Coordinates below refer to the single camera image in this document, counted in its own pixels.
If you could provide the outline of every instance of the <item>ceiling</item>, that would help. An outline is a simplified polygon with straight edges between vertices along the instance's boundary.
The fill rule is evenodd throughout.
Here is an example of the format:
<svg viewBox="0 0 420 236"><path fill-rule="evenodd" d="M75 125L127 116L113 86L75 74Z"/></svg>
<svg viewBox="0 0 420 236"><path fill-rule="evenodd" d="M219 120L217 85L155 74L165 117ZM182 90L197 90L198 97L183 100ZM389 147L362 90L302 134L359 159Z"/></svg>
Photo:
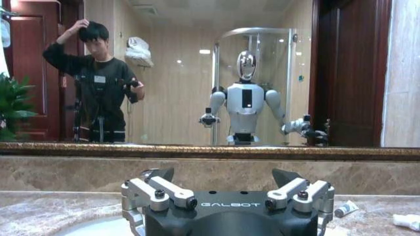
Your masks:
<svg viewBox="0 0 420 236"><path fill-rule="evenodd" d="M282 15L293 1L129 0L149 25L177 24L215 30L279 27Z"/></svg>

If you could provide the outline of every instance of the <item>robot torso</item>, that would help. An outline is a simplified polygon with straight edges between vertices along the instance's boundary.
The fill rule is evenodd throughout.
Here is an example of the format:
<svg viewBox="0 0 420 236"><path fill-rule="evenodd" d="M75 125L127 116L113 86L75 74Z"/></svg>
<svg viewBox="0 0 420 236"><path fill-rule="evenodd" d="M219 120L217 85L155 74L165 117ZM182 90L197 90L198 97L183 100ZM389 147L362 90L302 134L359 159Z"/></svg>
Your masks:
<svg viewBox="0 0 420 236"><path fill-rule="evenodd" d="M227 111L234 133L255 133L265 106L265 89L257 84L235 83L227 89Z"/></svg>

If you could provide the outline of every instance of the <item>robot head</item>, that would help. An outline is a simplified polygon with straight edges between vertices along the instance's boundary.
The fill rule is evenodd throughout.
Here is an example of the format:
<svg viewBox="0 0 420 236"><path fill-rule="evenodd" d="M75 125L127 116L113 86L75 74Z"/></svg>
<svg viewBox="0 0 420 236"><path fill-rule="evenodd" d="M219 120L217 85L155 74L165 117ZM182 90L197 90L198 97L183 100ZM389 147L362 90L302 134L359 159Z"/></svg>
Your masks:
<svg viewBox="0 0 420 236"><path fill-rule="evenodd" d="M254 77L257 68L257 57L249 51L243 51L238 57L238 74L239 77L250 81Z"/></svg>

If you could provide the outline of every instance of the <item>ceiling light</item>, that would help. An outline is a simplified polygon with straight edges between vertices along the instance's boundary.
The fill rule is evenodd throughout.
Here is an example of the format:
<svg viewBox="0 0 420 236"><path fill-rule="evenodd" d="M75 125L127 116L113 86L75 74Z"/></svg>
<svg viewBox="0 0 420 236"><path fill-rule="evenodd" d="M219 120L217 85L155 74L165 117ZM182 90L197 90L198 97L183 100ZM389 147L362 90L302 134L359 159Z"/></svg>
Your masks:
<svg viewBox="0 0 420 236"><path fill-rule="evenodd" d="M201 49L201 54L211 54L211 50L209 50L209 49Z"/></svg>

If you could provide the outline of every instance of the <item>man's hand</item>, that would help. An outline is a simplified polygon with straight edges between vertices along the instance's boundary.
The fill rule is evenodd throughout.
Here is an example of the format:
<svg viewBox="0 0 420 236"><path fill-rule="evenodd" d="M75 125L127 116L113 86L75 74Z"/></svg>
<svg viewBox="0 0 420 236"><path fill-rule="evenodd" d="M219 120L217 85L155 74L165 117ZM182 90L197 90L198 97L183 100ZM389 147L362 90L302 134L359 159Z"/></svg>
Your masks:
<svg viewBox="0 0 420 236"><path fill-rule="evenodd" d="M78 33L82 28L87 28L90 25L90 21L87 19L77 21L74 26L67 30L73 35Z"/></svg>
<svg viewBox="0 0 420 236"><path fill-rule="evenodd" d="M61 37L58 38L57 42L59 44L65 44L67 39L78 33L78 31L82 28L87 28L90 25L90 21L87 19L79 20L77 21L77 23L74 24L74 26L65 32L65 34L61 35Z"/></svg>
<svg viewBox="0 0 420 236"><path fill-rule="evenodd" d="M142 84L141 81L137 80L137 78L133 78L131 79L135 83L138 82L138 86L131 86L130 89L131 89L131 92L135 93L138 95L138 99L139 100L143 100L145 98L145 85Z"/></svg>

